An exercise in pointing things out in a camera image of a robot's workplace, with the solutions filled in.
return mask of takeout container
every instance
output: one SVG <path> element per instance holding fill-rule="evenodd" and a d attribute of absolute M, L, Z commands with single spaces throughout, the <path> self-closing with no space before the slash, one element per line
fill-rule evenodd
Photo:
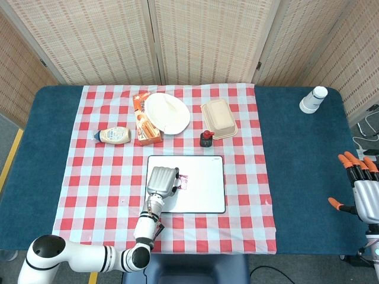
<path fill-rule="evenodd" d="M 162 136 L 144 113 L 144 102 L 150 93 L 142 93 L 133 96 L 134 114 L 136 116 L 137 138 L 141 146 L 162 142 Z"/>
<path fill-rule="evenodd" d="M 231 137 L 238 128 L 229 104 L 224 99 L 216 99 L 201 106 L 207 128 L 214 132 L 213 139 Z"/>

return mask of gingham cloth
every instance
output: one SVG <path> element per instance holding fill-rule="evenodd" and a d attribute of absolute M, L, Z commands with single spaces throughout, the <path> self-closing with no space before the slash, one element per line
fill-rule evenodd
<path fill-rule="evenodd" d="M 132 96 L 166 92 L 184 102 L 191 122 L 178 135 L 140 146 Z M 224 98 L 238 126 L 234 137 L 199 146 L 206 129 L 200 105 Z M 131 129 L 130 143 L 96 143 L 93 135 L 113 126 Z M 254 85 L 84 86 L 73 126 L 53 234 L 82 244 L 132 247 L 144 203 L 150 155 L 221 155 L 224 214 L 163 214 L 155 241 L 162 253 L 275 253 L 275 224 Z"/>

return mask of cable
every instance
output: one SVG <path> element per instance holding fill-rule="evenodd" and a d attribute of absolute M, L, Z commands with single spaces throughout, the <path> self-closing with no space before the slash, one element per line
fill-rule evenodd
<path fill-rule="evenodd" d="M 379 114 L 379 111 L 375 111 L 375 112 L 373 112 L 372 114 L 367 115 L 367 116 L 365 117 L 365 121 L 366 121 L 367 125 L 371 128 L 371 130 L 373 130 L 373 132 L 375 133 L 376 130 L 375 130 L 374 127 L 372 127 L 371 124 L 368 123 L 368 121 L 367 121 L 367 118 L 370 117 L 370 116 L 372 116 L 372 115 L 374 115 L 374 114 Z M 362 133 L 362 131 L 361 131 L 361 127 L 360 127 L 359 125 L 358 125 L 358 128 L 359 128 L 359 132 Z M 355 141 L 355 139 L 362 139 L 362 140 L 365 140 L 365 141 L 376 142 L 376 141 L 379 141 L 379 134 L 376 134 L 376 136 L 377 136 L 377 138 L 376 138 L 375 140 L 370 140 L 370 139 L 366 139 L 366 138 L 356 137 L 356 136 L 355 136 L 355 137 L 353 137 L 353 141 L 355 142 L 355 144 L 358 145 L 359 150 L 363 150 L 362 146 L 361 146 L 357 141 Z"/>
<path fill-rule="evenodd" d="M 272 267 L 272 266 L 268 266 L 268 265 L 260 265 L 260 266 L 258 266 L 258 267 L 256 267 L 256 268 L 254 268 L 251 272 L 250 272 L 250 278 L 251 278 L 251 276 L 252 276 L 252 274 L 254 273 L 254 271 L 256 271 L 257 269 L 259 269 L 259 268 L 271 268 L 271 269 L 274 269 L 275 271 L 277 271 L 277 272 L 279 272 L 280 274 L 282 274 L 283 276 L 285 276 L 292 284 L 295 284 L 295 282 L 293 282 L 292 280 L 291 280 L 291 278 L 289 278 L 284 272 L 282 272 L 282 271 L 280 271 L 279 269 L 277 269 L 277 268 L 274 268 L 274 267 Z"/>
<path fill-rule="evenodd" d="M 144 274 L 144 278 L 145 278 L 145 284 L 147 284 L 147 275 L 145 274 L 145 270 L 146 270 L 146 267 L 143 269 L 143 274 Z"/>

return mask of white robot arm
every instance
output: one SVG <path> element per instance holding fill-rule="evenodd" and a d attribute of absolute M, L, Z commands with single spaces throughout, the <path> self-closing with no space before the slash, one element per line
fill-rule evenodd
<path fill-rule="evenodd" d="M 175 194 L 179 169 L 154 167 L 147 184 L 148 199 L 143 205 L 134 237 L 136 245 L 124 251 L 113 246 L 73 243 L 56 235 L 44 235 L 34 240 L 27 252 L 18 277 L 19 284 L 52 283 L 61 262 L 68 262 L 76 272 L 135 272 L 144 269 L 150 261 L 158 232 L 157 223 L 164 205 L 163 199 Z"/>

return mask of white board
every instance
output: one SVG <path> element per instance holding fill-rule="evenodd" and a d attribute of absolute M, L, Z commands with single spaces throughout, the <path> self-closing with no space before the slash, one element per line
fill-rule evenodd
<path fill-rule="evenodd" d="M 153 168 L 179 168 L 187 177 L 185 189 L 165 198 L 163 212 L 170 213 L 224 213 L 225 191 L 223 159 L 220 156 L 150 156 L 146 183 Z"/>

